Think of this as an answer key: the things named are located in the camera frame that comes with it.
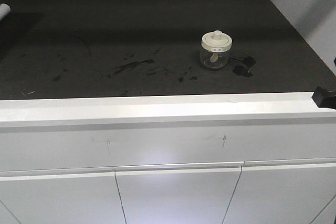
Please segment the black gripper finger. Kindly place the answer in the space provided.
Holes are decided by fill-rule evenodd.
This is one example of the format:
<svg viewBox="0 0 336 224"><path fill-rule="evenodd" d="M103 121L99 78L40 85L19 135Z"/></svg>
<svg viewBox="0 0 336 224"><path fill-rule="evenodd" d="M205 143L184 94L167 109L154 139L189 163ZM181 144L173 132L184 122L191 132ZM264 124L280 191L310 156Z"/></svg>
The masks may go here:
<svg viewBox="0 0 336 224"><path fill-rule="evenodd" d="M316 87L311 98L319 108L336 109L335 90Z"/></svg>

